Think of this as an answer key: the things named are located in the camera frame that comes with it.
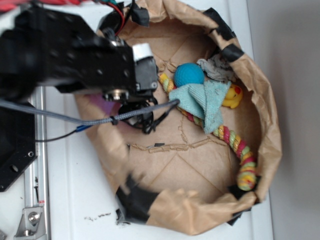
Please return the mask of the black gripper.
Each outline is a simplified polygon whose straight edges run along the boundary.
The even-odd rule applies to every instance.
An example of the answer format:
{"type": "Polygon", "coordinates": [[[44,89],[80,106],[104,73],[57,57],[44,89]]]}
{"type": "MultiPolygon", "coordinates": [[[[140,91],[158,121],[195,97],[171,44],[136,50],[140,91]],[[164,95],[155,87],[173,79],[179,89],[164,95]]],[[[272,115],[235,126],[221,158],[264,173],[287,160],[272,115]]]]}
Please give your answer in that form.
{"type": "Polygon", "coordinates": [[[119,103],[151,101],[158,87],[157,66],[148,43],[138,43],[129,48],[132,57],[128,67],[118,76],[108,77],[102,91],[105,100],[119,103]]]}

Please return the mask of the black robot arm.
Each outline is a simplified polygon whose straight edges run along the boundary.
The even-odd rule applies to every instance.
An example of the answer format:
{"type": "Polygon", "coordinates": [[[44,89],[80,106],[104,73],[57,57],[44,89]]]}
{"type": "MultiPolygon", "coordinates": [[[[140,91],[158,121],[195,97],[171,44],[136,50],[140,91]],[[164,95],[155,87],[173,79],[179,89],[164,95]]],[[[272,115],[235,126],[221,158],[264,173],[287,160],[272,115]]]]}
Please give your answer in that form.
{"type": "Polygon", "coordinates": [[[36,5],[0,36],[0,96],[22,102],[38,86],[106,100],[152,101],[157,66],[147,43],[128,45],[110,28],[96,34],[79,15],[36,5]]]}

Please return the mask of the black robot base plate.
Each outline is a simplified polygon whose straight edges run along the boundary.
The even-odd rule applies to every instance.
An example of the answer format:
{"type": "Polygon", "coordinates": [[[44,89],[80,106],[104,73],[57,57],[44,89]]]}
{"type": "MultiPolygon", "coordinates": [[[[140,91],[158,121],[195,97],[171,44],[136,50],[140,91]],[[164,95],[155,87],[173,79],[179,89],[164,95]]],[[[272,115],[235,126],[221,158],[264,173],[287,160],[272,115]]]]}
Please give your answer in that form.
{"type": "Polygon", "coordinates": [[[36,159],[35,116],[0,108],[0,191],[7,191],[36,159]]]}

